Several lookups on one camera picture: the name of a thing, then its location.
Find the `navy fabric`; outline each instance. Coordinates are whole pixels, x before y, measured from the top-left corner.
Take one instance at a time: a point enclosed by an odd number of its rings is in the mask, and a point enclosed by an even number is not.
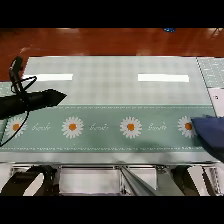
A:
[[[224,162],[224,117],[206,116],[191,120],[204,149]]]

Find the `brown floor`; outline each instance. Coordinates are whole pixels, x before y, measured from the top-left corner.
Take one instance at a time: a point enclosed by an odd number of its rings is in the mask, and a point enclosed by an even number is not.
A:
[[[8,28],[0,29],[0,81],[15,56],[161,55],[224,57],[222,28]]]

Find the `black cable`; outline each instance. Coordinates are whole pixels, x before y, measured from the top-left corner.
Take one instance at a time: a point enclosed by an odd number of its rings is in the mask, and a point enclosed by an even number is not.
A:
[[[23,123],[21,124],[21,126],[17,129],[17,131],[8,139],[6,140],[4,143],[2,143],[0,145],[0,147],[4,146],[6,143],[8,143],[11,139],[13,139],[15,137],[15,135],[20,131],[20,129],[23,127],[23,125],[26,123],[28,117],[29,117],[30,111],[27,111],[26,113],[26,118],[24,119]]]

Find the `white flower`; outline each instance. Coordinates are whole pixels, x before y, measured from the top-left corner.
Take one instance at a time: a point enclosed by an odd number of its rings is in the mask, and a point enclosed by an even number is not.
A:
[[[24,119],[22,117],[12,118],[7,123],[6,129],[5,129],[6,135],[8,135],[8,137],[10,138],[19,129],[19,127],[22,125],[23,121],[24,121]],[[22,128],[15,135],[15,138],[22,135],[23,131],[25,131],[26,128],[27,128],[27,125],[26,125],[26,122],[25,122],[25,124],[22,126]]]
[[[179,131],[182,131],[182,135],[185,135],[185,137],[193,138],[196,135],[195,129],[189,117],[185,116],[179,119],[177,127]]]
[[[120,127],[120,131],[123,131],[123,135],[126,135],[126,138],[135,138],[135,136],[141,134],[140,130],[142,130],[140,121],[134,117],[126,117],[126,119],[123,119]]]
[[[63,122],[62,131],[66,138],[71,139],[82,134],[83,126],[83,121],[78,117],[69,117]]]

